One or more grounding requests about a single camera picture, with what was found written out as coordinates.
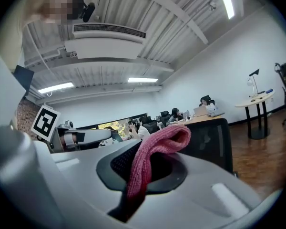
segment pink knitted cloth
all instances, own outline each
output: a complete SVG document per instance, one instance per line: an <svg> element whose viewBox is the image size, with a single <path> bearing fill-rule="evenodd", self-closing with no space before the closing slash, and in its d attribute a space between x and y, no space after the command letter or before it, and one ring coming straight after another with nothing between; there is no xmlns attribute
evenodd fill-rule
<svg viewBox="0 0 286 229"><path fill-rule="evenodd" d="M150 156L159 152L175 153L189 144L191 131L184 125L170 125L144 140L133 160L127 184L128 216L144 201L146 188L152 180Z"/></svg>

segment black table leg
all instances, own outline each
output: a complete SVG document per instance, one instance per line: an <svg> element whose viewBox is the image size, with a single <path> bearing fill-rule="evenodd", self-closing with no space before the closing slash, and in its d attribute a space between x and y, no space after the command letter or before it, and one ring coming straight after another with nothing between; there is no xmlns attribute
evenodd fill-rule
<svg viewBox="0 0 286 229"><path fill-rule="evenodd" d="M251 138L251 122L250 122L249 108L246 107L245 109L246 109L247 124L248 124L248 137Z"/></svg>
<svg viewBox="0 0 286 229"><path fill-rule="evenodd" d="M263 111L264 111L264 135L265 137L268 136L268 120L267 120L267 110L266 110L266 104L265 102L262 102L263 105Z"/></svg>
<svg viewBox="0 0 286 229"><path fill-rule="evenodd" d="M257 116L258 116L258 129L262 129L262 119L261 119L261 111L259 109L259 104L256 105L257 108Z"/></svg>

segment ceiling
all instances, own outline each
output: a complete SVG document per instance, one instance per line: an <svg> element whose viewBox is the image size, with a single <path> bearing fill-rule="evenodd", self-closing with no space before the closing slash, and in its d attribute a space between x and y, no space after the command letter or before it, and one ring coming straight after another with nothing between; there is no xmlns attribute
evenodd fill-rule
<svg viewBox="0 0 286 229"><path fill-rule="evenodd" d="M112 23L146 32L136 59L78 59L67 52L72 25L36 21L23 35L25 67L35 71L30 95L37 104L55 104L106 94L159 91L161 84L201 50L263 6L260 0L233 0L235 17L229 20L222 0L84 0L96 9L89 22ZM210 2L216 9L211 11ZM34 44L51 71L42 62ZM129 77L158 78L153 84L130 84ZM73 82L76 88L52 96L37 90Z"/></svg>

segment air conditioner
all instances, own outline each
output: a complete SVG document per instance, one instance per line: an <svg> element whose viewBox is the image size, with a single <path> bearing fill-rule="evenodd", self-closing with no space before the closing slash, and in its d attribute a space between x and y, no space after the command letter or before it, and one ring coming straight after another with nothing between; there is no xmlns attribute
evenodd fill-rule
<svg viewBox="0 0 286 229"><path fill-rule="evenodd" d="M65 47L79 59L136 59L146 40L143 31L108 23L75 24L72 33L74 40L65 41Z"/></svg>

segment white wall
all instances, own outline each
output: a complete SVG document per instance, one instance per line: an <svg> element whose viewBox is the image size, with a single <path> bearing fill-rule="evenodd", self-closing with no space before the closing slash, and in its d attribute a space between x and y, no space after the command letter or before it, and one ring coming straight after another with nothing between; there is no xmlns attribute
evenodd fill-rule
<svg viewBox="0 0 286 229"><path fill-rule="evenodd" d="M54 104L61 113L59 123L71 120L74 128L106 123L148 113L154 119L159 114L151 93L117 94Z"/></svg>
<svg viewBox="0 0 286 229"><path fill-rule="evenodd" d="M176 107L193 113L200 98L210 95L225 111L229 123L244 120L245 109L234 105L252 93L246 81L258 68L255 80L259 91L272 88L276 92L273 101L266 103L267 111L284 104L283 84L274 71L276 62L286 62L286 33L263 8L177 71L154 97L161 110L171 111ZM251 117L257 115L255 105L249 110Z"/></svg>

